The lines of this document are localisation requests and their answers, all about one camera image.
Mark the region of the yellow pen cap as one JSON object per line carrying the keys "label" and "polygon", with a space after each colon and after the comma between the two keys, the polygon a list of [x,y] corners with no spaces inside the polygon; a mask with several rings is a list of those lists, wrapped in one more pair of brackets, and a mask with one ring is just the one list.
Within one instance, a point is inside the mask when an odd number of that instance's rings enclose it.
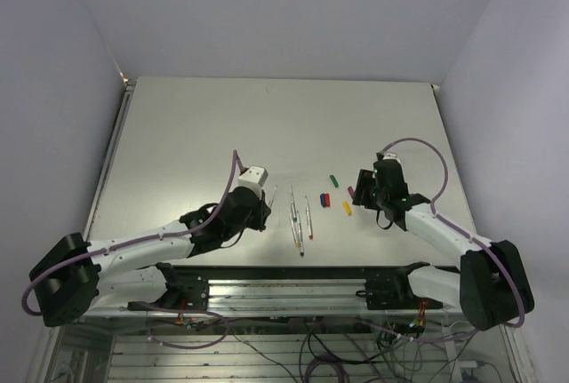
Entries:
{"label": "yellow pen cap", "polygon": [[351,207],[350,207],[349,203],[348,203],[347,201],[343,201],[343,202],[342,202],[342,205],[343,205],[343,208],[344,208],[345,212],[346,212],[349,216],[351,216],[351,215],[352,215],[352,210],[351,210]]}

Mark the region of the purple marker pen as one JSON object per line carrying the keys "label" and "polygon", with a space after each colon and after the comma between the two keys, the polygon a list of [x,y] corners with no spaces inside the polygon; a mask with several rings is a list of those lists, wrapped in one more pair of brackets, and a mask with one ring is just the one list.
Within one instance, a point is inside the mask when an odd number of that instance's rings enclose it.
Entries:
{"label": "purple marker pen", "polygon": [[274,189],[273,189],[273,192],[272,192],[272,195],[271,195],[271,197],[270,197],[270,200],[268,201],[268,207],[271,208],[271,209],[272,209],[273,203],[275,202],[275,199],[276,199],[276,192],[277,192],[277,189],[278,189],[278,185],[275,185],[275,187],[274,187]]}

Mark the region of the green pen cap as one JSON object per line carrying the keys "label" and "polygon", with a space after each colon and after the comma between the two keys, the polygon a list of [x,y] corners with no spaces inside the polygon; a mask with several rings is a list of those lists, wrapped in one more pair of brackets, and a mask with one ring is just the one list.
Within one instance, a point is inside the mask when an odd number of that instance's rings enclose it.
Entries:
{"label": "green pen cap", "polygon": [[335,177],[333,174],[330,174],[330,175],[329,175],[329,178],[330,178],[330,181],[332,182],[333,186],[334,186],[335,188],[338,188],[338,187],[339,187],[339,182],[338,182],[338,180],[336,179],[336,177]]}

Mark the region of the yellow marker pen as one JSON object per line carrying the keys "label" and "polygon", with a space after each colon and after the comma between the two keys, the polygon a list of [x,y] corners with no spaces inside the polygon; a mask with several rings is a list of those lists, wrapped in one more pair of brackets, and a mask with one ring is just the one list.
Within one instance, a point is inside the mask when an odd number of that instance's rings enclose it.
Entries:
{"label": "yellow marker pen", "polygon": [[289,193],[290,193],[290,219],[291,219],[291,227],[292,227],[292,232],[293,232],[293,239],[294,239],[295,246],[297,248],[300,248],[300,241],[298,238],[297,226],[296,226],[296,217],[297,217],[296,214],[297,213],[296,213],[296,206],[295,206],[295,202],[294,202],[293,186],[291,183],[289,183]]}

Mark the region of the green marker pen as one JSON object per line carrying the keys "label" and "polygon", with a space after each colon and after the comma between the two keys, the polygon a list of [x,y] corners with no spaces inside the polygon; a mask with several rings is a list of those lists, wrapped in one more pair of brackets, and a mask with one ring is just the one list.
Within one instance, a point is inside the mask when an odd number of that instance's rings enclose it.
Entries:
{"label": "green marker pen", "polygon": [[292,216],[293,222],[296,222],[297,221],[297,208],[296,208],[296,204],[295,204],[293,188],[290,187],[289,190],[290,190],[290,202],[291,202],[291,216]]}

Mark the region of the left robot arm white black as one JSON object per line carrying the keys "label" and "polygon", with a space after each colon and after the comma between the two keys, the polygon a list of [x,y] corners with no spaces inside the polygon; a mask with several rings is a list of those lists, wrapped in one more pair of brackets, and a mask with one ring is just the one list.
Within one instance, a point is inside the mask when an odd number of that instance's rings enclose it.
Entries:
{"label": "left robot arm white black", "polygon": [[62,237],[29,273],[27,295],[46,327],[60,327],[87,311],[134,302],[162,309],[185,299],[172,272],[172,262],[217,251],[247,229],[265,230],[271,203],[263,189],[239,186],[220,203],[208,203],[144,235],[86,241],[78,233]]}

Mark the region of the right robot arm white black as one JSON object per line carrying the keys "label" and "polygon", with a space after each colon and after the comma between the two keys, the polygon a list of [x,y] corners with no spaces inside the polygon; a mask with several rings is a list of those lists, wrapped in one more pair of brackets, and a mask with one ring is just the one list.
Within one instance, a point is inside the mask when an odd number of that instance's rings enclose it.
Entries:
{"label": "right robot arm white black", "polygon": [[379,156],[372,169],[358,174],[355,206],[385,216],[389,227],[419,237],[455,265],[443,270],[427,262],[399,268],[391,288],[404,308],[433,299],[461,310],[477,330],[520,326],[535,302],[518,248],[469,232],[436,212],[432,200],[412,194],[397,159]]}

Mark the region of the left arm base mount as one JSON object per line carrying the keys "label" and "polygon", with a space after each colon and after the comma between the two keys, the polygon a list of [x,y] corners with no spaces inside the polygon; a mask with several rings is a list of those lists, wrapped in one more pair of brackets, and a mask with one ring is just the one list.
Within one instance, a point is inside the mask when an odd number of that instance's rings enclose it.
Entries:
{"label": "left arm base mount", "polygon": [[158,294],[151,294],[149,299],[129,301],[127,306],[129,311],[207,309],[209,283],[196,267],[157,263],[150,269],[157,271]]}

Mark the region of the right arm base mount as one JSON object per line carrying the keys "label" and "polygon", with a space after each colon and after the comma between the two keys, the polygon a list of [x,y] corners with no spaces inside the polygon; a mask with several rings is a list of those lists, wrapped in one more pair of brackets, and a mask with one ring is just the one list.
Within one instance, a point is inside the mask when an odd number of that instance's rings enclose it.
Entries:
{"label": "right arm base mount", "polygon": [[364,288],[356,291],[357,298],[364,299],[368,310],[411,310],[425,304],[427,309],[442,309],[443,304],[430,298],[413,294],[408,281],[409,274],[426,267],[426,262],[416,262],[405,267],[382,267],[365,279]]}

